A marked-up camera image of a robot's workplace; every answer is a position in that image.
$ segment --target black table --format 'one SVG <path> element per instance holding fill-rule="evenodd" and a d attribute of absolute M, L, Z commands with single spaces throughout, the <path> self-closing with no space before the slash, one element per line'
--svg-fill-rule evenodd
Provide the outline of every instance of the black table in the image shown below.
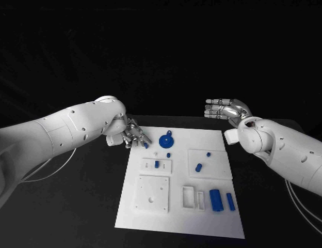
<path fill-rule="evenodd" d="M 232 128 L 226 121 L 201 117 L 133 118 L 140 126 Z M 301 131 L 293 120 L 274 121 Z M 114 228 L 129 150 L 123 145 L 109 147 L 101 136 L 75 150 L 50 178 L 18 185 L 0 210 L 0 247 L 304 247 L 316 243 L 322 247 L 322 236 L 293 206 L 283 178 L 239 144 L 225 144 L 225 150 L 245 240 Z M 320 197 L 298 187 L 294 190 L 306 206 L 311 203 L 310 209 L 322 212 Z"/>

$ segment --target small blue part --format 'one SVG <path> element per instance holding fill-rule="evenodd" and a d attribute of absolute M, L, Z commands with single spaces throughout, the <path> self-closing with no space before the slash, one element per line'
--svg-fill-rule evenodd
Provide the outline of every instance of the small blue part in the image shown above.
<path fill-rule="evenodd" d="M 202 164 L 198 164 L 198 165 L 196 165 L 196 168 L 195 168 L 195 172 L 199 172 L 201 167 L 202 167 Z"/>
<path fill-rule="evenodd" d="M 211 206 L 212 211 L 219 212 L 224 210 L 219 191 L 218 190 L 209 190 L 209 199 L 211 199 Z"/>
<path fill-rule="evenodd" d="M 162 148 L 169 148 L 173 145 L 172 132 L 167 130 L 166 135 L 159 137 L 159 145 Z"/>
<path fill-rule="evenodd" d="M 234 211 L 234 204 L 232 204 L 231 193 L 226 193 L 225 194 L 225 197 L 226 197 L 226 201 L 228 201 L 229 210 Z"/>

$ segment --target dark wall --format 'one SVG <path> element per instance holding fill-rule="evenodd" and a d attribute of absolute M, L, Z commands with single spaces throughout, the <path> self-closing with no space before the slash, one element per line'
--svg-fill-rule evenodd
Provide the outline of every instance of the dark wall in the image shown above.
<path fill-rule="evenodd" d="M 1 8 L 0 127 L 103 95 L 169 116 L 237 98 L 322 140 L 322 8 Z"/>

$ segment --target blue cylinder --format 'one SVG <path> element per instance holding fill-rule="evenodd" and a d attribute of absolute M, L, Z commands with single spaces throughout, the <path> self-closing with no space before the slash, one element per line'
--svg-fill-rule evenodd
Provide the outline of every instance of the blue cylinder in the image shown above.
<path fill-rule="evenodd" d="M 209 190 L 209 199 L 211 199 L 211 206 L 212 211 L 219 212 L 224 210 L 219 191 L 218 190 Z"/>
<path fill-rule="evenodd" d="M 202 164 L 198 164 L 198 165 L 196 165 L 196 168 L 195 168 L 195 172 L 199 172 L 201 167 L 202 167 Z"/>
<path fill-rule="evenodd" d="M 226 193 L 225 194 L 225 197 L 226 197 L 226 201 L 228 201 L 229 210 L 234 211 L 234 204 L 232 204 L 231 193 Z"/>

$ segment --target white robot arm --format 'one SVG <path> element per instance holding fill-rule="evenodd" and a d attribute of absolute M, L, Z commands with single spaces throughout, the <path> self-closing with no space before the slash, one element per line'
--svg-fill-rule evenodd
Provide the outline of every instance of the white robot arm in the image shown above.
<path fill-rule="evenodd" d="M 106 135 L 109 146 L 123 141 L 126 148 L 130 142 L 142 146 L 152 143 L 111 96 L 0 129 L 0 208 L 31 169 L 100 135 Z"/>
<path fill-rule="evenodd" d="M 294 185 L 322 196 L 322 142 L 271 120 L 252 117 L 237 99 L 208 99 L 205 117 L 226 119 L 235 129 L 224 132 L 226 144 L 239 142 Z"/>

